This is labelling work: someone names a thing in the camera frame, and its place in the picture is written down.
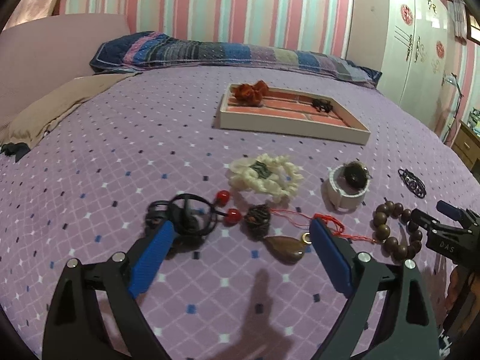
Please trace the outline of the person's right hand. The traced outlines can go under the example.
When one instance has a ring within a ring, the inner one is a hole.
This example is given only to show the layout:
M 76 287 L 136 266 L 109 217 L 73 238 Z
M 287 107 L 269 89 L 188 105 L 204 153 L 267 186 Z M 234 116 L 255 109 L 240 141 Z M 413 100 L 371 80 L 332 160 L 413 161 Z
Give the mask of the person's right hand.
M 445 299 L 445 306 L 448 310 L 453 307 L 462 288 L 459 272 L 459 267 L 455 267 L 450 274 L 450 283 L 448 285 L 447 296 Z

